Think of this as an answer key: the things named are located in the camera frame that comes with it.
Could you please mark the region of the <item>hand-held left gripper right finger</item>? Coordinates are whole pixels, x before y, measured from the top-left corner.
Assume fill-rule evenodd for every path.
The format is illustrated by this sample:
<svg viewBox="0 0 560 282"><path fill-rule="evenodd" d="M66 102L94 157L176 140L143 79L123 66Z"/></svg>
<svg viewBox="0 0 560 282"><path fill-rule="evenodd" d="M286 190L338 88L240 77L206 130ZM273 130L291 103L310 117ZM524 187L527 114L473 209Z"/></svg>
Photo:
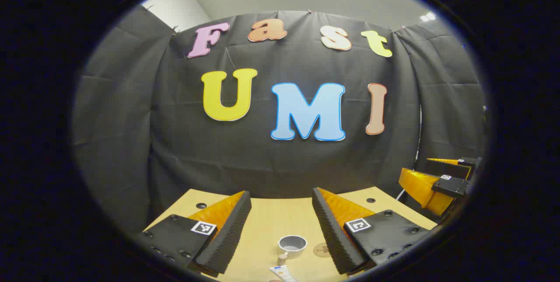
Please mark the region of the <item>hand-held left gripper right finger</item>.
<svg viewBox="0 0 560 282"><path fill-rule="evenodd" d="M380 266L429 232L391 209L372 212L339 195L314 188L312 206L340 274Z"/></svg>

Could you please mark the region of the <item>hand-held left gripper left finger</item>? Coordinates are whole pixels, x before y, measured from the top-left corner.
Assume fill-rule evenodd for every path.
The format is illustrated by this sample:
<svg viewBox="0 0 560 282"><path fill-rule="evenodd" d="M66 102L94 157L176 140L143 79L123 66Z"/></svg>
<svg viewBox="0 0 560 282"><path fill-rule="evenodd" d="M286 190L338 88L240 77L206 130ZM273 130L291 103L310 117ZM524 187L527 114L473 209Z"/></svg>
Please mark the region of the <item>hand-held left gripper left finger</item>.
<svg viewBox="0 0 560 282"><path fill-rule="evenodd" d="M251 208L250 193L240 191L188 217L170 214L135 239L178 271L218 276L236 252Z"/></svg>

